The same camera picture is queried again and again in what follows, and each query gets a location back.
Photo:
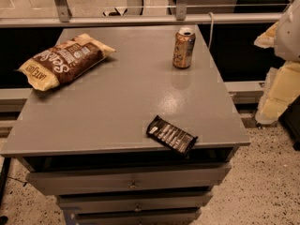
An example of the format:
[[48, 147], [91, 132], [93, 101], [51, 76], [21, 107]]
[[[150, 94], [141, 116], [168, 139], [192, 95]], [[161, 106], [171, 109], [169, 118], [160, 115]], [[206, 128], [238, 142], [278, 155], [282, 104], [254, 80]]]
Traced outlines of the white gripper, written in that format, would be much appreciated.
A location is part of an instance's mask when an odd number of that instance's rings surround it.
[[[278, 22], [259, 35], [254, 45], [273, 48]], [[300, 96], [300, 63], [286, 61], [280, 68], [271, 67], [266, 75], [263, 95], [260, 98], [255, 120], [262, 125], [276, 122]]]

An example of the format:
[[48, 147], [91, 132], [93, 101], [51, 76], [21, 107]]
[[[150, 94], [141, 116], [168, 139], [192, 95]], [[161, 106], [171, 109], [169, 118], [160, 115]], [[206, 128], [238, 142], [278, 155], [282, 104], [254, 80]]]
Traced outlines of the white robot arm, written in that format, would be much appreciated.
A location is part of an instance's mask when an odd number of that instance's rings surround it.
[[254, 45], [273, 48], [275, 56], [285, 61], [282, 67], [269, 69], [255, 114], [258, 123], [270, 125], [300, 96], [300, 0], [294, 0]]

